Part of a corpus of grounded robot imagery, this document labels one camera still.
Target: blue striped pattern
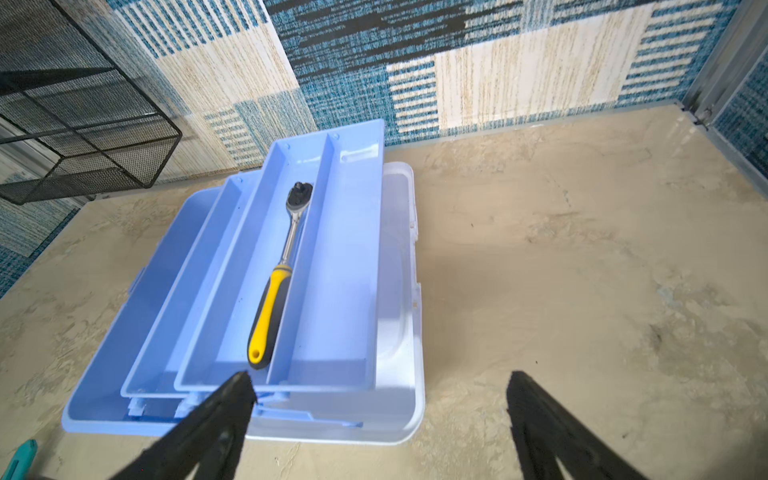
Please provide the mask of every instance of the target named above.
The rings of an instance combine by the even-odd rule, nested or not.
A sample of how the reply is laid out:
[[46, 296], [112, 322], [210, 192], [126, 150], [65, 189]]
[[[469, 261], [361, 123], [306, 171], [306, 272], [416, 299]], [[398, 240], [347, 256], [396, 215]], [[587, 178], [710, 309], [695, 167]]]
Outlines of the blue striped pattern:
[[435, 61], [431, 57], [387, 66], [399, 142], [439, 136]]
[[258, 163], [264, 159], [264, 152], [259, 151], [253, 135], [237, 110], [225, 108], [222, 111], [206, 114], [204, 118], [238, 166]]
[[714, 49], [738, 6], [738, 0], [687, 0], [655, 5], [618, 107], [682, 99]]
[[267, 22], [258, 0], [108, 0], [155, 58]]
[[768, 56], [765, 53], [713, 126], [768, 177]]
[[240, 101], [204, 118], [239, 168], [261, 165], [275, 140], [316, 130], [299, 90]]

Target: patterned wallpaper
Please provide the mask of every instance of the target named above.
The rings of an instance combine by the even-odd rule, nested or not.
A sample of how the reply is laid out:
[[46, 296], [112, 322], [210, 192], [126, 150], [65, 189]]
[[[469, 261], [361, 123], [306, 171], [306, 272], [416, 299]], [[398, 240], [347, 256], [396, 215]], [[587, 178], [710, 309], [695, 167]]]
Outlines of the patterned wallpaper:
[[713, 126], [768, 177], [768, 51], [715, 118]]
[[681, 99], [739, 0], [59, 2], [183, 131], [168, 182], [373, 118], [391, 145]]

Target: metal mesh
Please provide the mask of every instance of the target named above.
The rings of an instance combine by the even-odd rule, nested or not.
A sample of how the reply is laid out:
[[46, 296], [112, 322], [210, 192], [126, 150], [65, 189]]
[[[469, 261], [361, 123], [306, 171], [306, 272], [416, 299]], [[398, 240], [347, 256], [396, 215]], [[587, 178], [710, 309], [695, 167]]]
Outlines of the metal mesh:
[[36, 152], [21, 167], [40, 178], [0, 178], [0, 197], [150, 187], [180, 140], [176, 125], [53, 0], [0, 11], [0, 53], [14, 42], [12, 57], [0, 55], [0, 161]]

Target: floor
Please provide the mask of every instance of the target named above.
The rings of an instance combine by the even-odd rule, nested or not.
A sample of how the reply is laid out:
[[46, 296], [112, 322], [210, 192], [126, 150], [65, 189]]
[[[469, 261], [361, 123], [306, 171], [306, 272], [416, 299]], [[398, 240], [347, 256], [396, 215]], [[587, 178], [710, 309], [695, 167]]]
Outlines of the floor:
[[[238, 478], [520, 478], [522, 369], [649, 478], [765, 478], [768, 203], [674, 106], [398, 148], [427, 409], [396, 447], [248, 442]], [[88, 204], [0, 300], [0, 465], [107, 478], [147, 438], [61, 410], [192, 186]]]

